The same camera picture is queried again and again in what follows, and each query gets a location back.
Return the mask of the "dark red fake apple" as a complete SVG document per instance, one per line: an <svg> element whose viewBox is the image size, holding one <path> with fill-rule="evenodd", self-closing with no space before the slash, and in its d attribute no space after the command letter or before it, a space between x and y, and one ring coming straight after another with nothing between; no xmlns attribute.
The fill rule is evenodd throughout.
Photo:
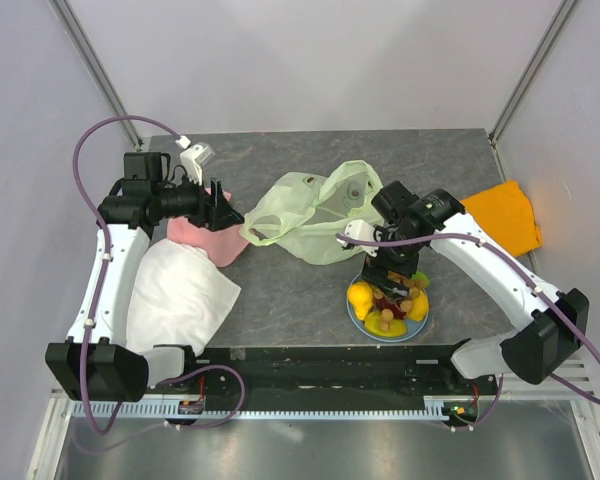
<svg viewBox="0 0 600 480"><path fill-rule="evenodd" d="M412 302L407 298L391 300L383 297L375 299L374 306L384 317L387 316L386 311L389 311L393 319L403 320L411 311Z"/></svg>

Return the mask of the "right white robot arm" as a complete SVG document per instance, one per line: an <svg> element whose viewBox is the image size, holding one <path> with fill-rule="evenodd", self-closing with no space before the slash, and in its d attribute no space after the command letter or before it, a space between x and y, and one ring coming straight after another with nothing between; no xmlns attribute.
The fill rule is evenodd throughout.
<svg viewBox="0 0 600 480"><path fill-rule="evenodd" d="M581 347L590 306L585 294L562 292L534 275L447 191L419 197L394 181L371 204L383 224L354 220L345 229L363 243L367 282L392 297L405 293L397 278L415 274L419 252L428 246L466 273L509 319L511 331L465 341L454 351L451 362L464 378L513 373L537 385Z"/></svg>

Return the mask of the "yellow fake lemon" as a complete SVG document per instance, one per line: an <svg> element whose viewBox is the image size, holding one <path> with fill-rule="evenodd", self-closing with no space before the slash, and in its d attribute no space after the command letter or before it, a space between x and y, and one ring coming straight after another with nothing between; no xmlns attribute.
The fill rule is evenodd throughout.
<svg viewBox="0 0 600 480"><path fill-rule="evenodd" d="M411 300L412 309L408 314L408 318L412 321L421 322L429 313L429 299L425 290L421 290L420 294Z"/></svg>

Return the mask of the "yellow fake pear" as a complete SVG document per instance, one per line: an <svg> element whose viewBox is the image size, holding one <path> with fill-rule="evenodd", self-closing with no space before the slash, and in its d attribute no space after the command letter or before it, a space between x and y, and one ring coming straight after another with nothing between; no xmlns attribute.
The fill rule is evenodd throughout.
<svg viewBox="0 0 600 480"><path fill-rule="evenodd" d="M364 321L374 307L372 287L364 281L351 284L347 290L347 301L353 308L355 317Z"/></svg>

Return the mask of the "pale green plastic bag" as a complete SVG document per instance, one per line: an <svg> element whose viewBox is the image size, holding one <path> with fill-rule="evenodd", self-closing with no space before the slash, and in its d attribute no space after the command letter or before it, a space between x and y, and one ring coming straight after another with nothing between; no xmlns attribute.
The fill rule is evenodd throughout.
<svg viewBox="0 0 600 480"><path fill-rule="evenodd" d="M346 161L327 177L290 172L244 216L240 234L254 246L277 245L311 265L341 262L362 249L344 249L336 235L354 220L382 222L371 205L382 187L363 160Z"/></svg>

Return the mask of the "brown fake walnut cluster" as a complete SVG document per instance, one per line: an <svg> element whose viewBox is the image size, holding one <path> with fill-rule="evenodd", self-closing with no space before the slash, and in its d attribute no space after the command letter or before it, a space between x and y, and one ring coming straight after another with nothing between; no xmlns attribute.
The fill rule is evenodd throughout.
<svg viewBox="0 0 600 480"><path fill-rule="evenodd" d="M422 321L429 311L426 275L416 272L407 277L390 272L387 278L389 290L372 287L374 308L380 314L378 330L384 335L396 333L398 325L407 330L405 320Z"/></svg>

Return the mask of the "yellow green fake starfruit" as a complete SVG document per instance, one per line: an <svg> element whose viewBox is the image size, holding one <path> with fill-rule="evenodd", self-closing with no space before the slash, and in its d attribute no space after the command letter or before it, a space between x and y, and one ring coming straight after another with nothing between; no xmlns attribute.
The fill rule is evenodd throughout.
<svg viewBox="0 0 600 480"><path fill-rule="evenodd" d="M367 332L386 338L403 336L408 332L408 327L403 320L393 319L391 313L386 311L384 317L379 311L372 311L363 321Z"/></svg>

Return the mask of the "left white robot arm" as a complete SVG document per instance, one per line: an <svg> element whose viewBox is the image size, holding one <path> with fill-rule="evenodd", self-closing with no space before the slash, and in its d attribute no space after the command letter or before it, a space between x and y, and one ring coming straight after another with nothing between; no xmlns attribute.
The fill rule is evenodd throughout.
<svg viewBox="0 0 600 480"><path fill-rule="evenodd" d="M220 181L203 181L201 165L212 154L204 143L184 150L177 185L168 177L168 154L125 154L123 177L96 211L95 259L76 319L66 339L49 344L45 353L47 366L71 399L137 402L148 387L183 374L191 348L161 341L146 352L128 350L127 315L141 260L161 221L185 217L213 232L243 223Z"/></svg>

